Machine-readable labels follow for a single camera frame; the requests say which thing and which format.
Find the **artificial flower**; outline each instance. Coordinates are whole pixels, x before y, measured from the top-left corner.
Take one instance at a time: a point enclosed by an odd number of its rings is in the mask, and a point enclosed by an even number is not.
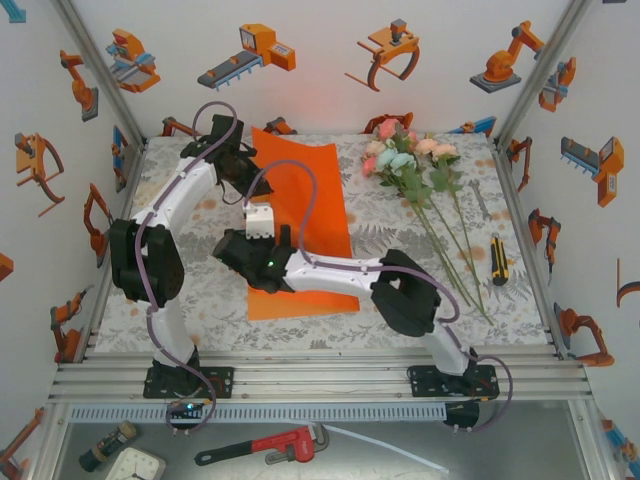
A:
[[[380,129],[378,130],[380,140],[384,142],[387,138],[391,138],[396,134],[396,123],[398,123],[397,119],[387,118],[380,124]]]
[[[373,140],[372,142],[370,142],[367,145],[367,148],[365,149],[364,153],[367,156],[374,156],[377,157],[378,155],[380,155],[382,152],[384,152],[385,149],[385,145],[382,142],[379,142],[378,140]]]
[[[437,146],[438,142],[436,142],[433,138],[424,138],[417,143],[414,151],[416,153],[419,153],[420,155],[426,155]]]
[[[416,166],[416,159],[410,153],[399,153],[393,157],[393,160],[391,160],[391,163],[389,164],[395,175],[399,175],[399,169],[405,165],[412,165],[413,167]]]
[[[376,170],[381,172],[384,170],[384,167],[391,163],[391,160],[398,154],[398,151],[395,148],[387,148],[384,152],[378,155],[376,159]]]
[[[376,171],[376,157],[368,157],[362,164],[362,174],[365,177],[369,177],[375,171]]]
[[[418,143],[418,135],[413,130],[409,130],[407,136],[411,139],[411,145],[415,145],[416,143]]]
[[[443,143],[441,145],[436,146],[432,152],[435,158],[440,157],[445,154],[449,155],[458,155],[458,150],[453,145],[449,145],[448,143]]]

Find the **blue flower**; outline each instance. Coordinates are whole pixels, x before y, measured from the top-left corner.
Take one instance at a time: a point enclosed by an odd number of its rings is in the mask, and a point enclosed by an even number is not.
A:
[[[398,151],[395,148],[386,149],[376,159],[376,170],[378,172],[383,171],[384,167],[389,165],[396,155],[398,155]]]
[[[405,165],[411,165],[415,168],[416,159],[413,157],[413,155],[409,153],[399,153],[391,161],[390,167],[391,167],[391,170],[393,170],[394,174],[399,175],[400,174],[399,169],[401,167],[404,167]]]

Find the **white clock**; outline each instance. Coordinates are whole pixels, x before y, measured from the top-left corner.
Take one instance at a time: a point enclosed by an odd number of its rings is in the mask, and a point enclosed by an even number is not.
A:
[[[165,465],[164,460],[147,452],[125,448],[118,455],[107,480],[158,480]]]

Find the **green flower stem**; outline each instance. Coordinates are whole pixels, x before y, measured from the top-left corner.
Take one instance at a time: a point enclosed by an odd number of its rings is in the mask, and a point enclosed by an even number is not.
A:
[[[416,213],[418,219],[422,223],[422,226],[427,231],[427,234],[429,235],[429,239],[431,241],[431,245],[433,246],[433,249],[436,251],[436,253],[440,257],[440,261],[442,262],[442,265],[444,266],[444,269],[447,272],[449,281],[451,282],[453,287],[456,290],[458,290],[458,292],[462,296],[462,299],[464,300],[464,303],[466,303],[467,306],[471,306],[469,304],[469,298],[472,298],[472,297],[469,294],[467,287],[462,282],[460,275],[458,274],[455,267],[453,266],[453,262],[451,262],[451,260],[447,256],[444,246],[440,242],[440,239],[438,238],[437,233],[435,232],[433,226],[429,222],[429,219],[427,218],[426,214],[422,210],[422,207],[420,207],[419,205],[415,205],[412,202],[410,204],[411,204],[411,208],[413,208],[413,211]]]
[[[467,258],[467,255],[465,255],[464,250],[462,250],[462,246],[458,242],[458,239],[456,238],[456,236],[453,234],[453,231],[451,231],[451,228],[449,227],[449,224],[444,219],[444,215],[442,215],[442,212],[440,211],[438,206],[433,202],[431,204],[433,205],[434,210],[436,211],[436,213],[440,217],[440,220],[442,220],[442,223],[444,223],[444,226],[447,229],[447,232],[449,232],[449,235],[451,235],[451,238],[453,238],[453,241],[455,242],[456,246],[458,247],[458,250],[462,254],[462,258],[464,258],[464,261],[467,264],[467,267],[469,267],[469,270],[471,270],[471,274],[473,276],[473,280],[474,280],[474,282],[476,284],[476,288],[478,289],[478,295],[480,296],[480,287],[479,287],[478,277],[475,274],[475,266],[472,266],[471,263],[469,262],[469,259]],[[480,300],[480,303],[482,303],[482,297],[481,296],[479,297],[479,300]]]
[[[440,250],[440,247],[436,244],[436,241],[433,238],[433,235],[431,233],[431,225],[429,224],[429,220],[426,218],[426,216],[424,216],[424,212],[422,211],[422,208],[420,206],[416,205],[413,202],[409,202],[409,205],[411,205],[411,208],[415,212],[416,217],[418,218],[418,220],[420,220],[420,223],[422,223],[422,226],[426,230],[427,235],[429,236],[429,242],[431,243],[431,246],[433,247],[435,252],[440,257],[440,261],[442,262],[442,265],[444,266],[444,269],[447,272],[447,276],[449,277],[449,281],[454,286],[454,288],[458,289],[457,282],[455,281],[455,277],[451,273],[449,265],[445,262],[445,259],[442,256],[442,251]]]
[[[462,209],[460,208],[460,202],[458,201],[458,194],[455,189],[450,189],[451,195],[453,196],[453,201],[456,205],[456,210],[458,211],[458,215],[460,215],[460,221],[462,222],[462,231],[464,232],[464,238],[467,242],[467,250],[469,251],[469,258],[471,259],[471,272],[473,273],[473,278],[476,283],[476,291],[478,292],[478,300],[480,301],[480,307],[484,311],[484,302],[482,301],[482,294],[480,293],[480,280],[478,280],[478,273],[476,271],[476,263],[473,260],[473,255],[471,252],[471,243],[469,243],[469,235],[467,234],[467,226],[464,222],[464,217],[462,216]]]

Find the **black mounting plate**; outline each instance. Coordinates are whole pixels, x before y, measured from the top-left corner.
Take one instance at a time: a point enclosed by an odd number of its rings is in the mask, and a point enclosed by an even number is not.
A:
[[[144,398],[163,398],[177,399],[180,398],[174,392],[170,392],[165,388],[164,382],[160,383],[157,375],[153,373],[153,367],[147,370],[147,378],[144,382]],[[231,398],[233,390],[233,368],[232,367],[200,367],[199,370],[211,381],[213,389],[216,391],[216,398]],[[210,398],[211,394],[206,386],[203,385],[197,393],[191,395],[190,398]]]
[[[440,372],[434,365],[407,369],[414,397],[471,397],[493,400],[500,395],[493,365],[470,365],[463,377]]]

